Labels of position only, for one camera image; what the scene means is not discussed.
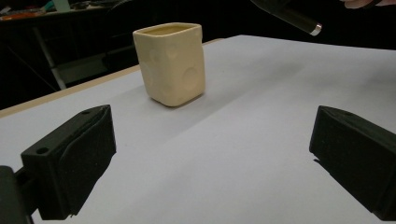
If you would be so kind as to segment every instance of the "white tabletop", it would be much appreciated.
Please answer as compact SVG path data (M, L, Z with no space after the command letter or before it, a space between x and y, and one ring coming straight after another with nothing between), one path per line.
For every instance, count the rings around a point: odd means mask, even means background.
M62 223L382 223L309 152L319 105L396 133L396 52L240 35L204 46L206 91L170 108L140 71L0 119L0 164L111 105L118 152ZM34 214L35 223L42 221Z

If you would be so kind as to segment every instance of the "cup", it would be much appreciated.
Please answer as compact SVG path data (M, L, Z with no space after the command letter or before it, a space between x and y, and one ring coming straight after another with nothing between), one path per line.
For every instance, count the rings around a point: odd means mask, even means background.
M133 32L148 96L178 106L205 90L205 62L200 24L172 22Z
M52 2L58 12L70 11L70 5L68 0L52 0Z

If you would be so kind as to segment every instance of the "office chair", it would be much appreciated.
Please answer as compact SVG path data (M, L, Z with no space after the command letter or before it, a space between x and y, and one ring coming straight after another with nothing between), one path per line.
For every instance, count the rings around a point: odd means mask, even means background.
M158 0L123 0L105 15L105 58L108 72L138 64L132 32L166 22Z

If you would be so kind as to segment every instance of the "silver tip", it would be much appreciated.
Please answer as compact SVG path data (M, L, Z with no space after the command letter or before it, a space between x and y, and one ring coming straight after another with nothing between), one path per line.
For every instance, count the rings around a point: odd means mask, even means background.
M318 35L321 31L321 27L322 27L322 25L320 23L318 23L317 26L315 27L315 29L311 32L311 35Z

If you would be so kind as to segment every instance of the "person's hand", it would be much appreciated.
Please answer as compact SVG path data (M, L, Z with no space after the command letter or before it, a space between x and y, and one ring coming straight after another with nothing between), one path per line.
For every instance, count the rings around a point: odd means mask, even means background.
M341 1L345 3L346 8L360 8L373 2L373 0L341 0ZM382 0L380 3L376 4L376 6L378 7L389 6L389 5L396 5L396 0Z

